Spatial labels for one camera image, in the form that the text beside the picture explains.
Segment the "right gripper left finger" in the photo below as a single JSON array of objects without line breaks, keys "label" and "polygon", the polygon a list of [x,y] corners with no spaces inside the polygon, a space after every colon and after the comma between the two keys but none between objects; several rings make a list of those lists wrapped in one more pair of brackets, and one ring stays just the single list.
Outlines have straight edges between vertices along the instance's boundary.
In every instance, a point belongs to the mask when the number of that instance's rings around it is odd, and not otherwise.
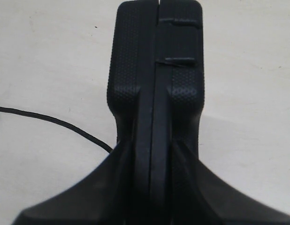
[{"label": "right gripper left finger", "polygon": [[15,225],[138,225],[131,206],[133,144],[120,141],[89,175],[20,212]]}]

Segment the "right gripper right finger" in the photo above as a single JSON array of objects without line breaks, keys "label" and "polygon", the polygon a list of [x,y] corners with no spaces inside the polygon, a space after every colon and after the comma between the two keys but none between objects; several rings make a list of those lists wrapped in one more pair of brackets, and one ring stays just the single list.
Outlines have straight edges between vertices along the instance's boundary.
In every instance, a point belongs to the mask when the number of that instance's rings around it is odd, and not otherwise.
[{"label": "right gripper right finger", "polygon": [[175,225],[290,225],[290,216],[239,192],[183,143],[172,144]]}]

